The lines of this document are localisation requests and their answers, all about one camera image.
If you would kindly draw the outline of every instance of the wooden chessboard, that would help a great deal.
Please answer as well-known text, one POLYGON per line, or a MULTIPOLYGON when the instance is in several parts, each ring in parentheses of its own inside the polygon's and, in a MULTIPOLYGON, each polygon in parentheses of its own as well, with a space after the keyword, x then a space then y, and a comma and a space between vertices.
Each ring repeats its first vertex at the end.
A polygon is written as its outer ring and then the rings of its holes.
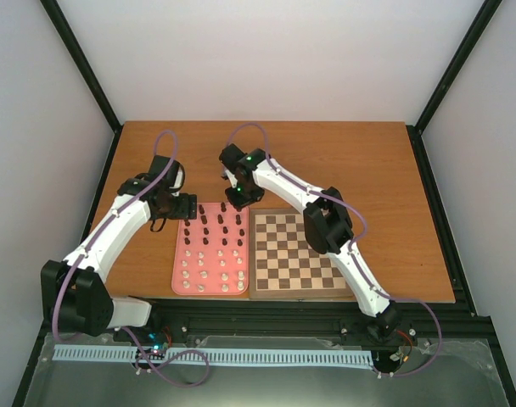
POLYGON ((295 209, 250 211, 250 298, 354 299, 325 254, 309 247, 295 209))

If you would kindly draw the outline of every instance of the brown tabletop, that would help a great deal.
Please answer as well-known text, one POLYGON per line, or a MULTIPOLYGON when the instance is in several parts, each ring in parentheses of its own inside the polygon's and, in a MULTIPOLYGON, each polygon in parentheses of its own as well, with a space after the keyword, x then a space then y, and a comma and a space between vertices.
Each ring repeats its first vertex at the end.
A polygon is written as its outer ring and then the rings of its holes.
MULTIPOLYGON (((232 121, 126 122, 94 225, 113 203, 120 184, 149 168, 154 139, 164 129, 172 129, 179 137, 177 160, 186 170, 182 191, 196 193, 200 202, 225 200, 224 189, 228 183, 220 177, 218 155, 239 124, 232 121)), ((368 234, 358 245, 373 274, 390 295, 454 302, 403 123, 262 124, 270 135, 272 157, 280 165, 311 184, 336 187, 344 200, 366 217, 368 234)), ((243 129, 235 142, 247 152, 263 148, 256 128, 243 129)), ((160 143, 159 153, 170 156, 171 148, 171 138, 167 136, 160 143)), ((252 208, 288 208, 288 205, 266 192, 264 199, 252 208)), ((361 225, 355 216, 352 219, 358 233, 361 225)), ((151 233, 145 226, 134 235, 109 273, 107 288, 112 296, 181 298, 171 289, 177 224, 177 221, 167 221, 161 233, 151 233)), ((248 297, 247 291, 221 298, 248 297)))

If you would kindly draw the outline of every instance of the white wall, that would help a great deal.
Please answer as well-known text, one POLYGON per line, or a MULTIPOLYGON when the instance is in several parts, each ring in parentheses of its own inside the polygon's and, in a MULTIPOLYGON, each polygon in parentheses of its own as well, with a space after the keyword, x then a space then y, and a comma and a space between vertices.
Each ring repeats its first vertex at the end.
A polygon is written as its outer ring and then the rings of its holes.
POLYGON ((0 0, 0 406, 41 325, 40 270, 78 243, 110 138, 41 4, 0 0))
POLYGON ((516 0, 503 2, 424 133, 478 311, 516 386, 516 0))
POLYGON ((122 120, 415 123, 482 0, 60 0, 122 120))

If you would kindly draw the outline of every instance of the black metal frame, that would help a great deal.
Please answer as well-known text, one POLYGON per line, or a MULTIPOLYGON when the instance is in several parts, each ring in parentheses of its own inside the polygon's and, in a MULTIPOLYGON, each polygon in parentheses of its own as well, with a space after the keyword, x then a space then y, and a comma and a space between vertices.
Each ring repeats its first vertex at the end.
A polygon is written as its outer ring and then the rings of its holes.
MULTIPOLYGON (((444 337, 472 337, 488 341, 508 401, 512 406, 516 406, 516 391, 491 319, 476 315, 468 282, 463 273, 422 140, 424 129, 431 121, 501 2, 502 0, 485 0, 483 2, 480 11, 441 77, 417 124, 407 126, 407 134, 412 145, 456 299, 454 304, 431 304, 431 306, 440 319, 444 337)), ((83 232, 84 238, 90 232, 93 217, 104 189, 104 183, 121 137, 122 125, 116 118, 109 100, 99 85, 58 3, 56 0, 41 0, 41 3, 114 132, 114 139, 83 232)), ((162 318, 169 321, 174 340, 187 342, 188 344, 194 343, 194 339, 198 337, 238 334, 321 337, 336 343, 365 344, 367 348, 373 348, 369 345, 367 339, 359 337, 357 334, 344 335, 341 333, 343 327, 350 327, 354 321, 358 321, 362 317, 357 304, 354 303, 184 301, 170 299, 158 300, 154 303, 154 307, 160 315, 164 313, 164 310, 169 310, 168 313, 162 315, 162 318)), ((435 324, 430 319, 427 311, 417 304, 401 304, 401 307, 404 315, 411 321, 412 327, 415 328, 420 337, 437 337, 435 324)), ((25 401, 43 339, 48 330, 49 326, 43 324, 20 383, 19 391, 14 399, 14 405, 22 405, 25 401)))

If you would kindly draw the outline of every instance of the pink mat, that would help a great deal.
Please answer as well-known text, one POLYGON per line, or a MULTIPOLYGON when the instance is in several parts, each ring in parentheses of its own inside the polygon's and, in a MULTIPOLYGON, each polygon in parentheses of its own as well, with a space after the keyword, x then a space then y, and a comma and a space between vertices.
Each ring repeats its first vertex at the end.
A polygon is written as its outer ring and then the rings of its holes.
POLYGON ((226 203, 226 212, 222 212, 220 203, 200 203, 198 208, 198 219, 179 221, 171 279, 173 291, 180 295, 238 295, 244 292, 249 285, 249 209, 238 212, 229 203, 226 203), (237 215, 240 225, 236 223, 237 215))

